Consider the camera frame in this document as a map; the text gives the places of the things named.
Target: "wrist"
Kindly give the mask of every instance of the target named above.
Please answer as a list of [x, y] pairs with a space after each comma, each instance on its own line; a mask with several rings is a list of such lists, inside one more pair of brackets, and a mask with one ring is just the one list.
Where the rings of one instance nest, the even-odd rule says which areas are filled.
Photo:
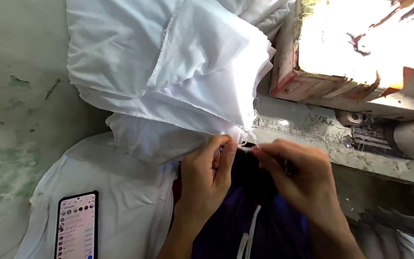
[[175, 216], [169, 235], [172, 235], [183, 242], [192, 243], [202, 227], [203, 225]]

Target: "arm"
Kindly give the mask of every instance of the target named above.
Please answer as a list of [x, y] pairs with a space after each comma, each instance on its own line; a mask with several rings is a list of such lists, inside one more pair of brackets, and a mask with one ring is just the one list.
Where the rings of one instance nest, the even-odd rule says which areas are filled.
[[[252, 149], [279, 192], [310, 221], [317, 258], [364, 259], [349, 230], [336, 195], [335, 180], [327, 154], [286, 140], [260, 144]], [[283, 161], [292, 162], [298, 173], [287, 175]]]
[[[218, 155], [220, 146], [224, 148]], [[205, 147], [185, 156], [181, 164], [181, 198], [158, 259], [191, 258], [194, 239], [220, 207], [231, 186], [236, 148], [237, 142], [231, 137], [216, 135]]]

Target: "forearm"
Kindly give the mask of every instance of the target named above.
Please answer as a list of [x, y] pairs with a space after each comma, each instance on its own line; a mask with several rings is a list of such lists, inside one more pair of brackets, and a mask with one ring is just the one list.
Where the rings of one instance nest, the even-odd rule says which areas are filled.
[[311, 237], [316, 258], [365, 259], [354, 236], [349, 230], [344, 215], [337, 222], [325, 225], [310, 222]]
[[172, 229], [159, 252], [157, 259], [189, 259], [193, 248], [193, 241], [200, 228], [188, 222], [182, 222], [175, 217]]

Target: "pile of white fabric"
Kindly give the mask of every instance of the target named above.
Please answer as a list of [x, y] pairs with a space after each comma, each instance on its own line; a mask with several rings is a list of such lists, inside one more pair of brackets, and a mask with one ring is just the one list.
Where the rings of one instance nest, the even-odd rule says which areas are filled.
[[68, 0], [71, 83], [115, 145], [163, 164], [211, 135], [252, 135], [287, 0]]

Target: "ruler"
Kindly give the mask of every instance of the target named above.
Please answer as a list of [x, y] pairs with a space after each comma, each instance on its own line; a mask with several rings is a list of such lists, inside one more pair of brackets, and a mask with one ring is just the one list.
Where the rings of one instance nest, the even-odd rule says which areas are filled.
[[258, 115], [253, 122], [253, 128], [281, 135], [283, 138], [298, 138], [304, 141], [343, 145], [342, 134], [303, 130], [292, 122], [282, 119], [273, 119]]

